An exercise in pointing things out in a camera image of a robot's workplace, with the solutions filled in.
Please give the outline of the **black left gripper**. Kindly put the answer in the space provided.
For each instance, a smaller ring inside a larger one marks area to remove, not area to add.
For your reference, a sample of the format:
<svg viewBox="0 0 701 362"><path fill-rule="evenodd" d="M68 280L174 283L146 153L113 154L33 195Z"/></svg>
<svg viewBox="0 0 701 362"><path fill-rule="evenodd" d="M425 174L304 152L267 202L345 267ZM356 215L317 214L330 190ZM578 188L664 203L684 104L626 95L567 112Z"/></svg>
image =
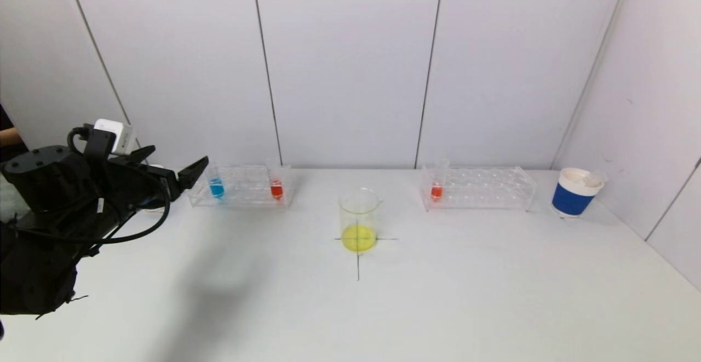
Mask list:
<svg viewBox="0 0 701 362"><path fill-rule="evenodd" d="M176 200L181 190L192 189L209 165L209 157L191 163L177 173L144 162L155 152L155 145L133 150L127 157L108 160L111 190L108 202L120 213L158 210Z"/></svg>

